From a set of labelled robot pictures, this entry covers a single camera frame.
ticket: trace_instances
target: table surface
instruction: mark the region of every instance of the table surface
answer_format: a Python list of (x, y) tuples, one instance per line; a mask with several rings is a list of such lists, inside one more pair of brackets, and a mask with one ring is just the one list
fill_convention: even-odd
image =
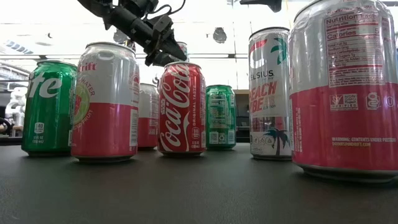
[(139, 152), (83, 165), (0, 146), (0, 223), (398, 223), (398, 183), (316, 179), (291, 162), (257, 161), (249, 144), (194, 159)]

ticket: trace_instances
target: green sprite can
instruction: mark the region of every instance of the green sprite can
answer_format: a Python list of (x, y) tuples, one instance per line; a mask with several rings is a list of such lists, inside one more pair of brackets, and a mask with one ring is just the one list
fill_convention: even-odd
[(235, 93), (228, 85), (206, 88), (206, 147), (227, 150), (236, 145)]
[(44, 60), (29, 76), (22, 150), (30, 156), (70, 155), (75, 65)]

